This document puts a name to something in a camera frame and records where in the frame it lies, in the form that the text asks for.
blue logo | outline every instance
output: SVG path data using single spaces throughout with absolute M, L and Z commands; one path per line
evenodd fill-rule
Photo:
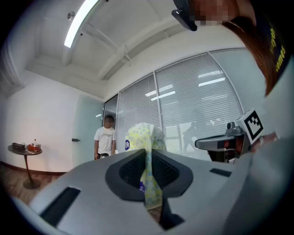
M 125 150 L 127 151 L 130 148 L 130 142 L 128 140 L 125 141 Z

man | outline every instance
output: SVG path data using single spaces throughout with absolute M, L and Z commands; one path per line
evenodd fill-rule
M 107 115 L 104 119 L 104 126 L 96 131 L 94 140 L 95 160 L 100 158 L 102 153 L 113 155 L 115 151 L 115 129 L 112 128 L 114 118 Z

white t-shirt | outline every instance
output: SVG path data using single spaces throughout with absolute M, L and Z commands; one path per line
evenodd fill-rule
M 108 153 L 111 155 L 112 141 L 115 140 L 115 129 L 101 127 L 96 131 L 94 140 L 99 141 L 98 153 Z

white wall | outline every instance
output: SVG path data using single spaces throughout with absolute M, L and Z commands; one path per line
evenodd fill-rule
M 105 100 L 121 89 L 162 66 L 183 57 L 210 50 L 245 47 L 243 42 L 223 26 L 199 27 L 196 32 L 185 31 L 162 40 L 137 55 L 132 65 L 123 66 L 108 81 Z
M 7 150 L 12 142 L 42 145 L 43 153 L 28 157 L 31 170 L 66 172 L 73 168 L 72 131 L 80 95 L 95 96 L 24 70 L 25 88 L 6 101 L 2 161 L 25 168 L 23 156 Z

window blinds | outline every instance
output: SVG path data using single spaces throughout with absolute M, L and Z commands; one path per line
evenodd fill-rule
M 250 52 L 247 49 L 234 49 L 218 50 L 211 52 L 211 54 L 230 77 L 244 111 L 246 112 L 253 107 L 256 109 L 264 127 L 261 134 L 272 133 L 274 129 L 262 108 L 266 79 Z
M 117 150 L 124 152 L 125 135 L 135 124 L 146 122 L 160 127 L 154 76 L 149 75 L 119 93 Z
M 242 113 L 225 74 L 205 53 L 158 70 L 156 79 L 167 151 L 210 160 L 194 141 L 224 134 Z

